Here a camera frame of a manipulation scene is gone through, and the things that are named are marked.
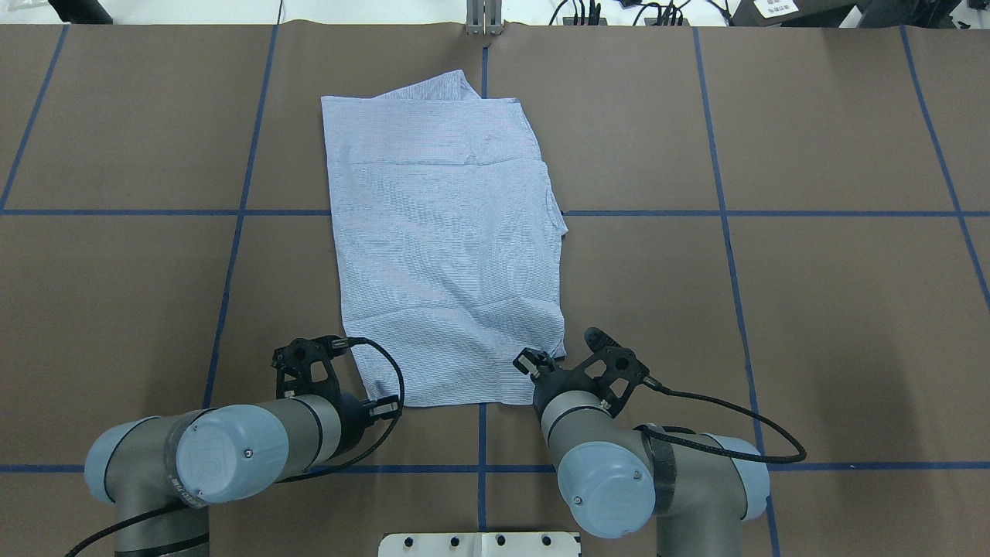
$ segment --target gray joint cap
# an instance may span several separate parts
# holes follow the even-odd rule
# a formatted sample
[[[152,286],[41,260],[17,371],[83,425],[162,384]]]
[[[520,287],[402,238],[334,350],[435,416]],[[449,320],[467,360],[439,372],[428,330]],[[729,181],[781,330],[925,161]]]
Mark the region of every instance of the gray joint cap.
[[[107,467],[110,466],[110,459],[113,458],[117,446],[127,437],[128,433],[131,433],[131,430],[157,417],[149,416],[115,425],[96,438],[93,446],[89,448],[89,453],[86,454],[86,465],[82,472],[83,479],[89,486],[89,493],[93,494],[94,498],[114,504],[114,500],[110,499],[110,494],[107,493]]]
[[[249,498],[278,479],[289,458],[289,436],[275,414],[234,404],[190,423],[175,450],[182,486],[208,502]]]
[[[653,477],[632,451],[589,441],[567,451],[557,467],[557,486],[578,525],[602,538],[642,528],[653,515]]]

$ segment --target brown table surface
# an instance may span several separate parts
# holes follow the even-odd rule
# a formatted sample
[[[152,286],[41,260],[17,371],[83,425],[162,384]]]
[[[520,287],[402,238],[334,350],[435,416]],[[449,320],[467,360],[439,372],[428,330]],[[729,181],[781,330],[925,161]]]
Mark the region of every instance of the brown table surface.
[[[0,27],[0,554],[113,521],[81,475],[108,427],[271,398],[272,349],[342,332],[319,97],[455,68],[540,140],[565,366],[599,326],[807,445],[745,555],[990,554],[990,34],[654,31]],[[646,391],[620,419],[756,441]],[[214,554],[576,529],[528,407],[410,409],[366,464],[218,505]]]

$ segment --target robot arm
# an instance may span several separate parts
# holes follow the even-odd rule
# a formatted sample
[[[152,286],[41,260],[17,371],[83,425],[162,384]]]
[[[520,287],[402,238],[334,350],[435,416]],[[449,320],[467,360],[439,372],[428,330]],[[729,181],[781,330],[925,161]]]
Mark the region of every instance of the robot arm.
[[[377,447],[401,413],[402,376],[395,366],[400,394],[379,400],[358,401],[341,391],[330,360],[355,344],[380,349],[366,339],[328,336],[296,339],[276,350],[276,400],[153,416],[104,432],[86,457],[84,476],[93,496],[114,504],[121,520],[177,508],[122,529],[118,555],[208,555],[207,505],[312,477],[302,474],[353,448],[378,419],[392,419],[379,443],[342,467]],[[310,372],[317,362],[327,369],[321,382]]]
[[[659,555],[740,555],[741,523],[760,516],[770,494],[764,463],[803,460],[800,443],[744,408],[668,390],[649,376],[633,351],[598,329],[588,329],[585,340],[595,354],[574,370],[562,370],[546,353],[532,349],[514,362],[536,384],[534,407],[560,494],[574,519],[592,535],[617,538],[656,515]],[[602,376],[586,375],[598,361],[606,365]],[[618,394],[612,391],[617,380],[627,383]],[[624,429],[614,418],[638,385],[751,414],[783,432],[798,454],[762,457],[741,439],[669,433],[655,425]]]

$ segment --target blue joint cover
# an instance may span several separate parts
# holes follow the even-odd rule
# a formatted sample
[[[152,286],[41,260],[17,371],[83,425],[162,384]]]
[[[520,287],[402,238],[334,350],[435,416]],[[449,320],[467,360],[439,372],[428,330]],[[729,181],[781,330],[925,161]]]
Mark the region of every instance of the blue joint cover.
[[[632,451],[615,443],[582,443],[560,459],[557,486],[578,525],[617,538],[642,528],[653,514],[653,476]]]
[[[260,493],[278,479],[288,458],[285,426],[252,404],[225,406],[196,418],[175,451],[182,485],[209,503]]]

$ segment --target white mounting plate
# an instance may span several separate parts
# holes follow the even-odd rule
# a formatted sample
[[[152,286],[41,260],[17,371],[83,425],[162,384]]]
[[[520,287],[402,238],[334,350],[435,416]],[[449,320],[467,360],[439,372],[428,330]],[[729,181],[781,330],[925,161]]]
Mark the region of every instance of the white mounting plate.
[[[457,545],[450,543],[454,538]],[[378,544],[378,557],[580,557],[579,540],[575,532],[388,534]]]

